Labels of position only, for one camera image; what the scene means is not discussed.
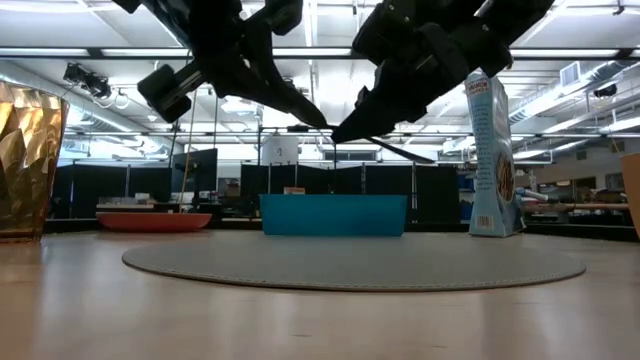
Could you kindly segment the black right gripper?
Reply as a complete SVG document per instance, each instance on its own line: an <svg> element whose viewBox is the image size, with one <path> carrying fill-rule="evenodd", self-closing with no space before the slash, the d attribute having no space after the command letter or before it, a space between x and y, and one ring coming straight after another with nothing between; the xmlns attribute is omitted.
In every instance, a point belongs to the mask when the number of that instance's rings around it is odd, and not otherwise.
<svg viewBox="0 0 640 360"><path fill-rule="evenodd" d="M481 0L384 0L357 33L352 49L377 66L354 110L331 136L336 143L386 135L415 122L435 99L480 68L483 50L500 42L475 14Z"/></svg>

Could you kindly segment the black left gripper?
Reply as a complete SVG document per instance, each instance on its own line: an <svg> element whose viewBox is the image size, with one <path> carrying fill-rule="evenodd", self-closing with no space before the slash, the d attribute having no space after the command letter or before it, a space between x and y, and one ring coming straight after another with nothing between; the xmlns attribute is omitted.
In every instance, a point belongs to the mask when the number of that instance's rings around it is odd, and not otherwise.
<svg viewBox="0 0 640 360"><path fill-rule="evenodd" d="M193 0L189 40L199 69L219 97L235 96L326 127L320 110L284 81L273 59L272 36L299 25L302 0L265 0L248 19L241 0Z"/></svg>

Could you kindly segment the blue cinnamon squares cereal box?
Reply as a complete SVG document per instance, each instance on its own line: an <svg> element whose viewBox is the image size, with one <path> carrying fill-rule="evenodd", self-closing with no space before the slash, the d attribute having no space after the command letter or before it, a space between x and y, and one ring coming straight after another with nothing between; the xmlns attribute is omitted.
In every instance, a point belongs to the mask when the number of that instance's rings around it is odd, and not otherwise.
<svg viewBox="0 0 640 360"><path fill-rule="evenodd" d="M496 77L477 70L465 80L476 147L470 234L509 237L524 229L517 200L508 96Z"/></svg>

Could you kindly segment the orange plate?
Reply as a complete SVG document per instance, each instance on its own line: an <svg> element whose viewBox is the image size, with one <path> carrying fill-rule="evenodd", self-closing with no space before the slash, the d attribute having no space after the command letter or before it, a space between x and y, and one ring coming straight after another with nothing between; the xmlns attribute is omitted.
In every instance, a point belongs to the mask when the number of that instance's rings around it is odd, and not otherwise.
<svg viewBox="0 0 640 360"><path fill-rule="evenodd" d="M99 212L99 223L113 231L171 233L192 232L205 227L212 218L202 213Z"/></svg>

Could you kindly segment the white box appliance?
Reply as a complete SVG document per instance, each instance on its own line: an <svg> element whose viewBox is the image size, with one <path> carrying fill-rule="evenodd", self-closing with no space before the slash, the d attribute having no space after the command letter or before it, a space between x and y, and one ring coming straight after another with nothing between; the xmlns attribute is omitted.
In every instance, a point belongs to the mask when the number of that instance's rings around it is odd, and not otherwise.
<svg viewBox="0 0 640 360"><path fill-rule="evenodd" d="M275 135L261 144L261 163L264 165L295 165L299 160L299 139Z"/></svg>

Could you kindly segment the black monitor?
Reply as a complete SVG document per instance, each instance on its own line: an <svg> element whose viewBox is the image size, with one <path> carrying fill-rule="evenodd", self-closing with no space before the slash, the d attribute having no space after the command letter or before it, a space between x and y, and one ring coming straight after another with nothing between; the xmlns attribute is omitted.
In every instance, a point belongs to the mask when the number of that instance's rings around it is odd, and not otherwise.
<svg viewBox="0 0 640 360"><path fill-rule="evenodd" d="M171 191L213 191L217 187L216 148L176 154L172 157Z"/></svg>

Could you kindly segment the blue storage shelf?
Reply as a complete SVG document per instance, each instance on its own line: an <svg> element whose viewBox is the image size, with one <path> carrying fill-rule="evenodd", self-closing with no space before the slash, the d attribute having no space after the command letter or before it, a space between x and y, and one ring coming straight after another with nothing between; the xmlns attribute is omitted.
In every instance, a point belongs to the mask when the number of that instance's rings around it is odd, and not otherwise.
<svg viewBox="0 0 640 360"><path fill-rule="evenodd" d="M475 180L470 174L461 173L457 175L457 185L461 221L468 222L472 216L475 194Z"/></svg>

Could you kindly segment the grey round placemat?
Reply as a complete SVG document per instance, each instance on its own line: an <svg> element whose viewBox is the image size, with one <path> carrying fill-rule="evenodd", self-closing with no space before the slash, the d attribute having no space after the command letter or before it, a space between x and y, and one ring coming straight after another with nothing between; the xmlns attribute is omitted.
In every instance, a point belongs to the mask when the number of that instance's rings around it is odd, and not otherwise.
<svg viewBox="0 0 640 360"><path fill-rule="evenodd" d="M224 234L125 251L127 266L162 276L281 289L443 292L521 287L585 273L580 260L519 239L462 233L401 237Z"/></svg>

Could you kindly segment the white air vent grille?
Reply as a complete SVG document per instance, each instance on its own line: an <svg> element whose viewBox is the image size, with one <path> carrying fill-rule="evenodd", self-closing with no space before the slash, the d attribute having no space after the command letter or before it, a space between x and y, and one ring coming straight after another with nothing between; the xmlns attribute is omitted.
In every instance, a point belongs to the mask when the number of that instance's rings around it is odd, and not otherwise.
<svg viewBox="0 0 640 360"><path fill-rule="evenodd" d="M560 84L563 88L568 88L579 84L582 78L581 62L574 61L559 71Z"/></svg>

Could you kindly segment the wooden background bench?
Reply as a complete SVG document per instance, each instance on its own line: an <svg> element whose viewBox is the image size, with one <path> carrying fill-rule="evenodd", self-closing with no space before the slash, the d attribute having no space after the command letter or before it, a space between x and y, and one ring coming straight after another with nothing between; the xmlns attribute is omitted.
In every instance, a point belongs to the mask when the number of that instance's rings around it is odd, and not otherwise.
<svg viewBox="0 0 640 360"><path fill-rule="evenodd" d="M575 210L628 210L625 203L535 203L523 204L521 209L524 212L572 212Z"/></svg>

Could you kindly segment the gold faceted cup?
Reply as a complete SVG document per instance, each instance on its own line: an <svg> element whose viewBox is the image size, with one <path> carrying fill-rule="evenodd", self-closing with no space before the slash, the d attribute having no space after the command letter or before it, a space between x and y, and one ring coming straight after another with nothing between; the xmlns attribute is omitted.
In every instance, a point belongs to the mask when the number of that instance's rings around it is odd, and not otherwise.
<svg viewBox="0 0 640 360"><path fill-rule="evenodd" d="M0 244L43 234L69 103L0 81Z"/></svg>

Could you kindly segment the black metal frame stand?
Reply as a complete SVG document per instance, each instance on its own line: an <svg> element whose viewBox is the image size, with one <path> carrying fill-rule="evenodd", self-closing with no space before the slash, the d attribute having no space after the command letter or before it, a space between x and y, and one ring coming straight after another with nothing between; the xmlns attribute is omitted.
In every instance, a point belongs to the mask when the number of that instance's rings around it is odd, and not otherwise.
<svg viewBox="0 0 640 360"><path fill-rule="evenodd" d="M258 164L264 165L261 163L262 142L275 135L293 136L299 139L299 160L296 164L300 162L321 162L325 146L333 145L329 138L330 132L328 130L316 129L301 124L286 127L259 127L255 144Z"/></svg>

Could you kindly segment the silver air duct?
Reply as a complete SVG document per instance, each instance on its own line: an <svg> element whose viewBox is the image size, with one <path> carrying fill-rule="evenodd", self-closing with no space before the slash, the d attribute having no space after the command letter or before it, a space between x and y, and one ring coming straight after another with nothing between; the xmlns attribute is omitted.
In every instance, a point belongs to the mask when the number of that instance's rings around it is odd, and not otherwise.
<svg viewBox="0 0 640 360"><path fill-rule="evenodd" d="M594 91L616 82L625 72L640 65L637 60L580 61L582 78L579 84L563 88L559 79L523 98L509 112L511 125L533 118L568 101L572 96Z"/></svg>

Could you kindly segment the black overhead frame bar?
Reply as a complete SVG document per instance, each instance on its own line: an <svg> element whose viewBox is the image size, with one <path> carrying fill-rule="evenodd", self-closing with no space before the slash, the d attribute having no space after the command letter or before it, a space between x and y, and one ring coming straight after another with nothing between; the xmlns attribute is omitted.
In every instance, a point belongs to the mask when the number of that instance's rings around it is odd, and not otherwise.
<svg viewBox="0 0 640 360"><path fill-rule="evenodd" d="M640 48L513 48L515 61L640 61ZM186 60L192 56L180 47L16 47L0 46L0 59ZM275 59L352 60L363 56L349 47L275 47Z"/></svg>

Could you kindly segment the black table edge rail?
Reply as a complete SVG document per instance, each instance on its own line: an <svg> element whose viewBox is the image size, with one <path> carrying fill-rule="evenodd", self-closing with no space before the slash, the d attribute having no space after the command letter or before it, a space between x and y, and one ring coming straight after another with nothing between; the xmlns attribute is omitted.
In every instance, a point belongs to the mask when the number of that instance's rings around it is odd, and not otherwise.
<svg viewBox="0 0 640 360"><path fill-rule="evenodd" d="M235 221L212 221L205 226L210 230L261 230L262 223L236 219ZM103 230L99 221L93 219L50 219L45 222L44 233L73 233L83 231ZM412 223L405 226L406 232L467 232L468 224L446 223ZM632 226L557 224L557 223L529 223L525 233L593 239L602 241L629 242L640 244L640 237Z"/></svg>

